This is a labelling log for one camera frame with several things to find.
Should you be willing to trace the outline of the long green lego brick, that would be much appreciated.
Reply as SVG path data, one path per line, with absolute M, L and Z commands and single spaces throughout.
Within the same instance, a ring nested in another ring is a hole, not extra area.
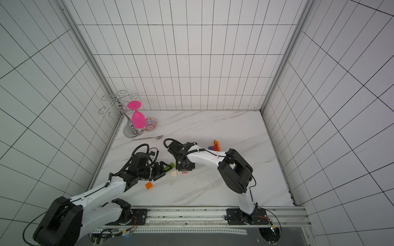
M 165 170 L 166 170 L 166 171 L 167 171 L 167 170 L 171 170 L 171 169 L 173 169 L 173 168 L 175 168 L 175 164 L 174 164 L 174 163 L 171 163 L 171 164 L 165 166 Z

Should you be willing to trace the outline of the orange lego brick front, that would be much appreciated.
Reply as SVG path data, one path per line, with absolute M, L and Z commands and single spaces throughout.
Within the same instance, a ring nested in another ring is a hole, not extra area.
M 153 187 L 153 184 L 152 184 L 151 182 L 148 182 L 148 183 L 145 185 L 145 187 L 146 187 L 147 190 L 150 190 L 150 189 Z

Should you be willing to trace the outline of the orange lego brick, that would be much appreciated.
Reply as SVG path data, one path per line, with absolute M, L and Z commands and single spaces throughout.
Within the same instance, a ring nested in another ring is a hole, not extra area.
M 217 140 L 214 140 L 214 146 L 217 147 L 217 149 L 218 149 L 217 152 L 220 152 L 221 148 L 220 148 L 220 144 Z
M 150 190 L 150 189 L 153 187 L 153 184 L 152 184 L 151 182 L 148 182 L 148 183 L 145 185 L 145 187 L 146 187 L 147 190 Z

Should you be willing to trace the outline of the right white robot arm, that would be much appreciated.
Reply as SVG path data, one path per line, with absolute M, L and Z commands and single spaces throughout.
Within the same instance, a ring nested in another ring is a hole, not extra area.
M 175 158 L 175 166 L 178 171 L 192 171 L 195 164 L 216 167 L 225 184 L 238 194 L 239 208 L 234 216 L 228 215 L 228 219 L 234 219 L 238 223 L 253 224 L 258 211 L 258 205 L 253 201 L 251 181 L 255 180 L 253 168 L 236 151 L 229 149 L 226 152 L 204 149 L 196 142 L 185 144 L 167 138 L 163 141 L 164 147 Z

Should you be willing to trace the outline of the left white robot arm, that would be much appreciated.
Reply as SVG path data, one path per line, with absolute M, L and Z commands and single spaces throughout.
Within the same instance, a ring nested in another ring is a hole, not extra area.
M 32 238 L 41 246 L 73 246 L 83 236 L 109 223 L 127 231 L 138 225 L 131 204 L 120 198 L 139 181 L 156 181 L 173 166 L 157 162 L 153 152 L 134 153 L 108 180 L 80 195 L 59 197 L 43 216 Z

